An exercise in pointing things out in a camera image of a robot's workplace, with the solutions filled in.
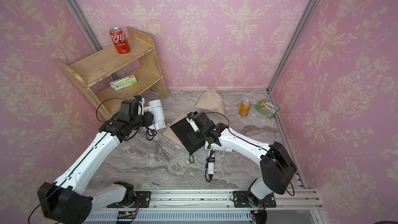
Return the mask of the black drawstring bag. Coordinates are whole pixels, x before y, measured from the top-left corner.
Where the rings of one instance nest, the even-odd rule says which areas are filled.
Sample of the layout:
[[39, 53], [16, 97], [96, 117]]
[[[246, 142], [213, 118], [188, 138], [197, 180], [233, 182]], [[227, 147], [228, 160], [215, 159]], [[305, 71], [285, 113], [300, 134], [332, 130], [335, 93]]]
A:
[[194, 163], [193, 154], [201, 147], [204, 146], [204, 141], [193, 143], [189, 139], [189, 133], [192, 131], [191, 125], [186, 121], [187, 114], [182, 112], [176, 120], [171, 124], [170, 128], [174, 134], [178, 137], [179, 141], [188, 151], [188, 159], [190, 163]]

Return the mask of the beige hair dryer bag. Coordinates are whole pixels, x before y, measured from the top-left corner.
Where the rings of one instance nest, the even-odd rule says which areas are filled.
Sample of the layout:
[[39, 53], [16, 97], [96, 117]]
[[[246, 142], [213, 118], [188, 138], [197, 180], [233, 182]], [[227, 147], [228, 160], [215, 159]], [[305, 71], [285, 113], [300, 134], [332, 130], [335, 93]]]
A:
[[230, 110], [229, 104], [215, 90], [210, 89], [202, 93], [195, 99], [196, 107], [212, 112], [225, 113]]

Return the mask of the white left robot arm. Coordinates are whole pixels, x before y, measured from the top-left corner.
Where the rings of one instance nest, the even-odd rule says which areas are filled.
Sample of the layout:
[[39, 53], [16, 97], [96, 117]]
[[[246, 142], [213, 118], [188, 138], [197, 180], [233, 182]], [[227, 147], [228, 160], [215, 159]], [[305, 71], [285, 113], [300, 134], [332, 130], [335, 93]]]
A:
[[87, 185], [108, 155], [133, 137], [132, 131], [153, 124], [154, 115], [144, 111], [144, 102], [139, 95], [122, 101], [119, 112], [103, 122], [94, 140], [73, 165], [53, 183], [44, 182], [40, 186], [38, 207], [45, 218], [57, 224], [82, 224], [91, 213], [112, 204], [140, 207], [130, 183], [116, 181], [100, 190], [87, 190]]

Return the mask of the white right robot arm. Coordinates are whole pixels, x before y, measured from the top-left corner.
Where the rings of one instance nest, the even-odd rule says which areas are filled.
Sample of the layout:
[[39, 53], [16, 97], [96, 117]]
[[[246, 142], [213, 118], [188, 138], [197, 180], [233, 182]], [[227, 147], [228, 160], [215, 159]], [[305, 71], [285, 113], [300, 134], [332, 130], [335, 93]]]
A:
[[285, 147], [279, 143], [262, 143], [234, 131], [222, 122], [214, 124], [204, 112], [189, 113], [186, 121], [191, 125], [188, 139], [192, 144], [205, 143], [208, 150], [206, 175], [212, 180], [215, 152], [236, 151], [256, 163], [261, 169], [261, 177], [247, 190], [250, 205], [264, 204], [271, 194], [283, 195], [292, 186], [297, 167]]

